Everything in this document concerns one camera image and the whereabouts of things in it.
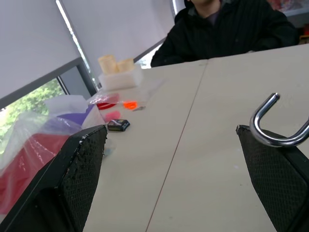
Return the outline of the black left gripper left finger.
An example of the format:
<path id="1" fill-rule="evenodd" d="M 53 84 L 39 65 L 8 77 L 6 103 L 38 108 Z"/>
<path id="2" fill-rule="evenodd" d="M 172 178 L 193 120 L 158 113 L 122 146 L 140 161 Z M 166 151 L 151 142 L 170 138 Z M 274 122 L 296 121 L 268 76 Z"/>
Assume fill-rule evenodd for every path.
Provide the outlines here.
<path id="1" fill-rule="evenodd" d="M 70 136 L 0 224 L 2 232 L 81 232 L 97 189 L 108 130 Z"/>

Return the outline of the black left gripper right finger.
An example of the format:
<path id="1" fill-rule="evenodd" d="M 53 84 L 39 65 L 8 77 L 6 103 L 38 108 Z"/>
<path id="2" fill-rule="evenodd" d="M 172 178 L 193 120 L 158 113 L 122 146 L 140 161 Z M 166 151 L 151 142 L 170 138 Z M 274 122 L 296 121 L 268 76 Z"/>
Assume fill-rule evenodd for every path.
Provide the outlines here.
<path id="1" fill-rule="evenodd" d="M 309 230 L 309 159 L 296 147 L 270 147 L 257 141 L 249 126 L 238 125 L 255 192 L 278 232 Z"/>

